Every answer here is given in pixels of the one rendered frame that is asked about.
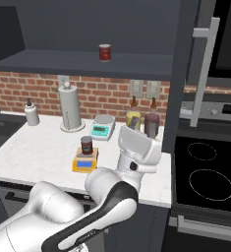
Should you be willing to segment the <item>white paper towel roll holder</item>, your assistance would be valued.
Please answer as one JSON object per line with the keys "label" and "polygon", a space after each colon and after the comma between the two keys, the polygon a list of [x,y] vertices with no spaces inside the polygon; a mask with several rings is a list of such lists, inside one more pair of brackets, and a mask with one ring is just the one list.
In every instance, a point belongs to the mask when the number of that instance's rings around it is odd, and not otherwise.
{"label": "white paper towel roll holder", "polygon": [[82,130],[86,124],[81,119],[78,88],[65,82],[58,88],[58,93],[63,117],[61,130],[70,133]]}

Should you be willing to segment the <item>yellow bottle with brown cap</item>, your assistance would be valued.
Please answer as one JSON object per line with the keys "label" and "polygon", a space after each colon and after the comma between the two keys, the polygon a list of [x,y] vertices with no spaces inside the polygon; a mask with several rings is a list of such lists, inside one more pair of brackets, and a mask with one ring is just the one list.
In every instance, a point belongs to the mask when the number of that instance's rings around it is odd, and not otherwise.
{"label": "yellow bottle with brown cap", "polygon": [[126,125],[134,130],[140,130],[141,128],[141,114],[135,96],[133,96],[130,110],[126,114]]}

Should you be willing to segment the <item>white soap dispenser bottle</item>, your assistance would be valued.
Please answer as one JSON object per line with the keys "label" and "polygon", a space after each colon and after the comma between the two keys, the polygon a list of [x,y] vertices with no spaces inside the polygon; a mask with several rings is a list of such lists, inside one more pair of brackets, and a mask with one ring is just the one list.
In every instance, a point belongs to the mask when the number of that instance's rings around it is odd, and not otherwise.
{"label": "white soap dispenser bottle", "polygon": [[27,117],[28,126],[36,126],[39,124],[39,117],[37,114],[36,106],[27,98],[27,104],[25,106],[25,114]]}

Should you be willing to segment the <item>teal digital scale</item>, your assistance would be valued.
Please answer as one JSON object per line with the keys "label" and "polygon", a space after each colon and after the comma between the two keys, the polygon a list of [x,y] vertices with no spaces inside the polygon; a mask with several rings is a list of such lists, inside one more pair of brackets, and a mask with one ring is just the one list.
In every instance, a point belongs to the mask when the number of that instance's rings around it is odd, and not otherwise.
{"label": "teal digital scale", "polygon": [[90,135],[94,140],[108,141],[115,128],[115,117],[109,114],[98,114],[90,126]]}

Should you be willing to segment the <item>purple bottle with brown cap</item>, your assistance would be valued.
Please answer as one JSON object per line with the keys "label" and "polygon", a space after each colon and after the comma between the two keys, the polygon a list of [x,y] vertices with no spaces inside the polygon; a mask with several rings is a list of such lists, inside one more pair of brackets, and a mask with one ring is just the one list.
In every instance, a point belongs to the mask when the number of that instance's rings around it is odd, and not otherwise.
{"label": "purple bottle with brown cap", "polygon": [[152,99],[149,113],[144,117],[144,133],[152,139],[158,135],[160,117],[157,114],[155,98]]}

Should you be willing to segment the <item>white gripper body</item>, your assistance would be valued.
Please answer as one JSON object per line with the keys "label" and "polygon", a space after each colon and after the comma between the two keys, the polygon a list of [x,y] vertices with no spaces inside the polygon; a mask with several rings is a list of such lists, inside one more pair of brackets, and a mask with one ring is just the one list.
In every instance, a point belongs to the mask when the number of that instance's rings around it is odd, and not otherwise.
{"label": "white gripper body", "polygon": [[145,165],[157,165],[161,159],[162,144],[144,133],[128,126],[120,128],[118,145],[135,161]]}

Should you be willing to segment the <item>dark grey cabinet door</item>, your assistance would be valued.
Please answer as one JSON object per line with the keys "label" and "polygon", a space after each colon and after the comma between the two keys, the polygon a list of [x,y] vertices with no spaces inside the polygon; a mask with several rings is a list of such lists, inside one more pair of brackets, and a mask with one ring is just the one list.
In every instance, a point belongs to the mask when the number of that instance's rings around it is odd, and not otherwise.
{"label": "dark grey cabinet door", "polygon": [[175,41],[170,94],[167,103],[162,151],[172,154],[179,124],[187,70],[190,60],[193,32],[201,0],[180,0],[178,28]]}

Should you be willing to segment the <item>yellow digital scale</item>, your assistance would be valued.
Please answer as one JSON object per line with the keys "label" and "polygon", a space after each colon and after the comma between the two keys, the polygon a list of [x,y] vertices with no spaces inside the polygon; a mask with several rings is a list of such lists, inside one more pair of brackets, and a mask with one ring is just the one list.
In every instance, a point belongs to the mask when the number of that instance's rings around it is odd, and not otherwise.
{"label": "yellow digital scale", "polygon": [[78,148],[72,161],[72,170],[80,173],[91,173],[97,167],[97,158],[98,148],[93,148],[91,155],[84,155],[82,149]]}

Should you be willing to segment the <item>black hob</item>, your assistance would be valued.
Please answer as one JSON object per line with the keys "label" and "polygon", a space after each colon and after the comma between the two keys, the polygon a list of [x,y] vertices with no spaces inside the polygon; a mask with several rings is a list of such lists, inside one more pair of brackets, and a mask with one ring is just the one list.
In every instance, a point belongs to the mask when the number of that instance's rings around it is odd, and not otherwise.
{"label": "black hob", "polygon": [[177,203],[231,212],[231,142],[177,137]]}

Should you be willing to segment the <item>dark sink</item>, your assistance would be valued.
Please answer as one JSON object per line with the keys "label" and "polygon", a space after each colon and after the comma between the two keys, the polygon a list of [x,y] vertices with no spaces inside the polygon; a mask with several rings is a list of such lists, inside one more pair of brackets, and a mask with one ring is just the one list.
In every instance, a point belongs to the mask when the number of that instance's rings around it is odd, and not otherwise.
{"label": "dark sink", "polygon": [[0,147],[26,122],[23,115],[0,114]]}

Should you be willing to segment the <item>silver stove control panel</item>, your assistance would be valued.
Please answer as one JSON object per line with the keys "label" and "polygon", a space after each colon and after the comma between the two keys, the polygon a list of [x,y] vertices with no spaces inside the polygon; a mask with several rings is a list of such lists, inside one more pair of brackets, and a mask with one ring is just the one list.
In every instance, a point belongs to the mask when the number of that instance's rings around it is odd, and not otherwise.
{"label": "silver stove control panel", "polygon": [[[184,94],[180,110],[181,118],[192,117],[194,101],[194,94]],[[231,121],[231,94],[205,94],[199,119]]]}

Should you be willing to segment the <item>grey wall outlet plate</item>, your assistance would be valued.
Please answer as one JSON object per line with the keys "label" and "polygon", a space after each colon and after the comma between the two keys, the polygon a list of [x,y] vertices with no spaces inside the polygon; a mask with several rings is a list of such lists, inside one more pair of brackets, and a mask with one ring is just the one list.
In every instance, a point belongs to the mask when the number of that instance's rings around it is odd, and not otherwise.
{"label": "grey wall outlet plate", "polygon": [[146,98],[159,98],[160,95],[160,81],[148,81],[146,85]]}
{"label": "grey wall outlet plate", "polygon": [[66,82],[70,81],[70,77],[69,76],[63,76],[63,75],[59,75],[58,76],[58,83],[59,86],[63,86]]}
{"label": "grey wall outlet plate", "polygon": [[130,81],[130,96],[135,96],[138,98],[143,97],[143,86],[144,82],[142,80],[131,80]]}

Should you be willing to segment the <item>red food can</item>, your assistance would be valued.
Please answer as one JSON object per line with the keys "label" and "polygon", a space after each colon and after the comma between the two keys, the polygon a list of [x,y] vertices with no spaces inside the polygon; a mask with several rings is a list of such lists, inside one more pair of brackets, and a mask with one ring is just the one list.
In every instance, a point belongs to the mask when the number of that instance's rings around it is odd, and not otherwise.
{"label": "red food can", "polygon": [[100,44],[99,45],[99,60],[102,62],[107,62],[111,60],[111,45],[110,44]]}

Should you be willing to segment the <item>dark grey open wall cabinet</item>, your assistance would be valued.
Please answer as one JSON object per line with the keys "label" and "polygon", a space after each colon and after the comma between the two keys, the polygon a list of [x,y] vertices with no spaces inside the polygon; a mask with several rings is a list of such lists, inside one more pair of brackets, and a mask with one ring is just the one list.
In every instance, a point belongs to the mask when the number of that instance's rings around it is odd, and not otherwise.
{"label": "dark grey open wall cabinet", "polygon": [[[171,79],[180,0],[0,0],[0,71]],[[99,60],[99,45],[111,60]]]}

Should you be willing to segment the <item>black microwave oven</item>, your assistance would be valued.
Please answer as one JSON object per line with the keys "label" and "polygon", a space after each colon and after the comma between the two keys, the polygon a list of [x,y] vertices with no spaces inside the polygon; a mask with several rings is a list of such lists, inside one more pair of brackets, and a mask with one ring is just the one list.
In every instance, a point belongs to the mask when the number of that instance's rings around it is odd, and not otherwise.
{"label": "black microwave oven", "polygon": [[209,75],[231,79],[231,0],[216,0],[213,17],[219,18],[220,22]]}

